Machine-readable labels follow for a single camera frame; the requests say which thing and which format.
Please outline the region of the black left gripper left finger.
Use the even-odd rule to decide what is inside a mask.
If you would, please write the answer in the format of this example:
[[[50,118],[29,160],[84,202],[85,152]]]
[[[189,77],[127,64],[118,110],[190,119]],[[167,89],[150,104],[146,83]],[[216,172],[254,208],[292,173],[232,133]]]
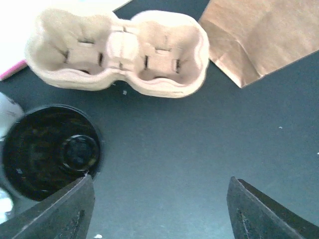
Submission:
[[[85,239],[95,203],[90,175],[0,225],[2,239]]]

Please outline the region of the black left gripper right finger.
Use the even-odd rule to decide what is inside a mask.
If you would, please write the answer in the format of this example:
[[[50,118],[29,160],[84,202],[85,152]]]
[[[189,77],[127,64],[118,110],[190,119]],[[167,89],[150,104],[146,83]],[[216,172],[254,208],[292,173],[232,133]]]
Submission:
[[[236,239],[317,239],[319,227],[242,179],[231,177],[227,206]]]

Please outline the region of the brown paper bag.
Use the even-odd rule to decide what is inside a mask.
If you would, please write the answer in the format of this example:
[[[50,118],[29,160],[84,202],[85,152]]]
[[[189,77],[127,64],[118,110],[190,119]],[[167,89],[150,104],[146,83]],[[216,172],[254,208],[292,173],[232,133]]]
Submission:
[[[316,0],[212,0],[199,23],[210,60],[240,88],[319,49]]]

